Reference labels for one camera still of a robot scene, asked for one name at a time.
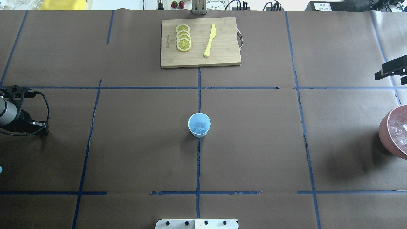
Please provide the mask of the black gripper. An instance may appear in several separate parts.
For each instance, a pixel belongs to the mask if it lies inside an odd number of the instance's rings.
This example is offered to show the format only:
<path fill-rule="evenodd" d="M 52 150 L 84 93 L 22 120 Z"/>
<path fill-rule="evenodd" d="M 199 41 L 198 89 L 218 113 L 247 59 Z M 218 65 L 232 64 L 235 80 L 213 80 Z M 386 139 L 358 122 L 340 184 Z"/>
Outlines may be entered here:
<path fill-rule="evenodd" d="M 45 121 L 33 120 L 29 113 L 22 110 L 19 117 L 14 120 L 9 127 L 10 136 L 48 136 L 49 134 L 49 113 Z"/>

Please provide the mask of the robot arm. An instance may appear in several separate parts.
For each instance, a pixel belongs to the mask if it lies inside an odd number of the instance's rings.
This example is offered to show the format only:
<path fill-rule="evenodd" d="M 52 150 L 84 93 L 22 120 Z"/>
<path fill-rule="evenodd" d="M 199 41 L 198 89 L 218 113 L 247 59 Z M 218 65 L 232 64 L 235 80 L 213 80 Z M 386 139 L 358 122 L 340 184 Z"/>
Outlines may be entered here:
<path fill-rule="evenodd" d="M 36 121 L 30 114 L 22 109 L 22 106 L 16 105 L 4 98 L 1 99 L 0 125 L 1 133 L 8 136 L 48 136 L 50 107 L 46 97 L 43 97 L 47 106 L 47 119 L 45 121 Z"/>

